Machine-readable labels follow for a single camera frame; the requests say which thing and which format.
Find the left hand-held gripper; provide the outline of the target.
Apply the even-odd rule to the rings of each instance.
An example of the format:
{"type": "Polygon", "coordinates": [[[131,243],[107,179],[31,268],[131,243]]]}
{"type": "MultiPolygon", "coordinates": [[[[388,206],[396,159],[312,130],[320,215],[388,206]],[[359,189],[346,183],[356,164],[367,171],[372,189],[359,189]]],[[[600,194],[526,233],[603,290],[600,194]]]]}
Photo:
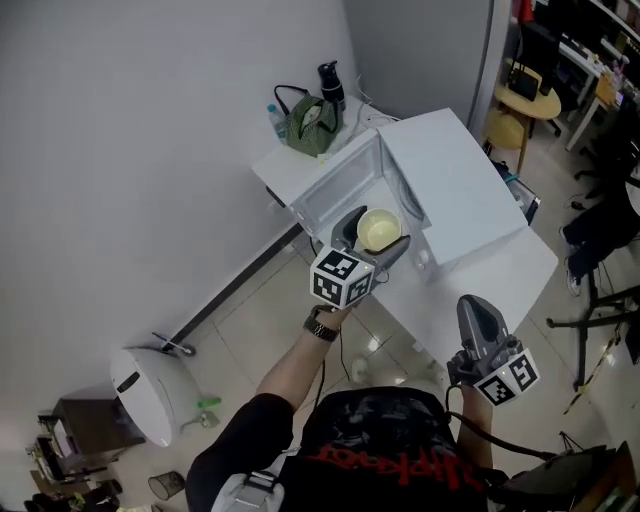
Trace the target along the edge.
{"type": "Polygon", "coordinates": [[[391,228],[381,233],[371,228],[365,241],[357,227],[366,206],[351,210],[331,232],[331,242],[314,259],[310,270],[310,292],[333,308],[354,306],[383,283],[388,270],[408,250],[411,236],[404,235],[391,243],[391,228]]]}

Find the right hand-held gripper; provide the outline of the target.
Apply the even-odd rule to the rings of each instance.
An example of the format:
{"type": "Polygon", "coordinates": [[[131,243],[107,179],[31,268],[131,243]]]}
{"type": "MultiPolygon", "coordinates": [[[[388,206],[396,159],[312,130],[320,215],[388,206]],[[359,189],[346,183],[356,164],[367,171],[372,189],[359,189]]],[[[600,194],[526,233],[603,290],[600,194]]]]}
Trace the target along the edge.
{"type": "Polygon", "coordinates": [[[498,407],[539,381],[530,350],[509,336],[503,315],[493,304],[464,295],[456,311],[463,349],[447,363],[452,385],[472,387],[498,407]]]}

